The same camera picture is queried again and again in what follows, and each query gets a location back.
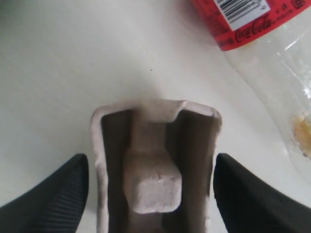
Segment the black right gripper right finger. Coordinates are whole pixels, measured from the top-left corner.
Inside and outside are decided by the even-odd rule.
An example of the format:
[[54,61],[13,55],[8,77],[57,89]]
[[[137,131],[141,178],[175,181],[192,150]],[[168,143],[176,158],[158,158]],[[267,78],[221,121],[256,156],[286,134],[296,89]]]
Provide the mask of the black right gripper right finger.
[[277,191],[226,153],[216,157],[217,207],[229,233],[309,233],[311,209]]

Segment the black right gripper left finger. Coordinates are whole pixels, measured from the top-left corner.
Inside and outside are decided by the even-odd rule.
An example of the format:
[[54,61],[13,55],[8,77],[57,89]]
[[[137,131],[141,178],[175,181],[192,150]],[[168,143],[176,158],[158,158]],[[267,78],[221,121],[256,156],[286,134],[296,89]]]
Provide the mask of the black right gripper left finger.
[[53,174],[0,208],[2,233],[74,233],[88,197],[88,160],[70,158]]

